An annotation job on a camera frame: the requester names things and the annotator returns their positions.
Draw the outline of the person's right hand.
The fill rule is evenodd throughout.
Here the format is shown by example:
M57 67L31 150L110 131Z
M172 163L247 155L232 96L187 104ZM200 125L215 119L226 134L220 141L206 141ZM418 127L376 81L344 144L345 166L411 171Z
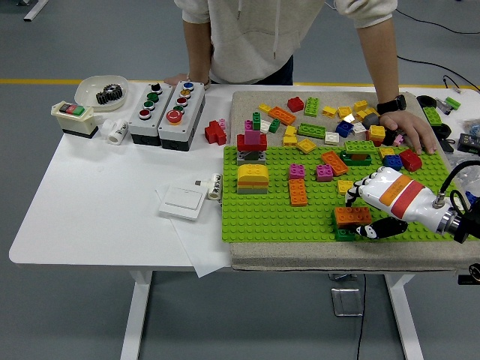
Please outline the person's right hand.
M209 72L193 72L179 73L164 79L164 82L171 86L176 86L181 81L191 81L195 83L203 83L205 86L209 84Z

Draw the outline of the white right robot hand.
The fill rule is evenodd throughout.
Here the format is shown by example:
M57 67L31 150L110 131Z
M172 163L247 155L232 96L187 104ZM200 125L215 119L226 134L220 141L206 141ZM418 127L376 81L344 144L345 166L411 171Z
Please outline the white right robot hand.
M404 233L408 224L418 222L440 235L447 229L450 202L434 206L437 196L420 182L387 166L356 181L346 192L345 205L352 206L356 199L385 212L388 216L368 225L351 230L369 239L385 239Z

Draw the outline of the person's left hand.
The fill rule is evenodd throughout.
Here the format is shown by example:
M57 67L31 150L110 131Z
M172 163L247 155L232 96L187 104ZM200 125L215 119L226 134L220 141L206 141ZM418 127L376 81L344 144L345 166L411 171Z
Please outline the person's left hand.
M403 131L418 155L422 152L431 155L437 150L431 126L406 110L387 112L380 116L379 123L391 131Z

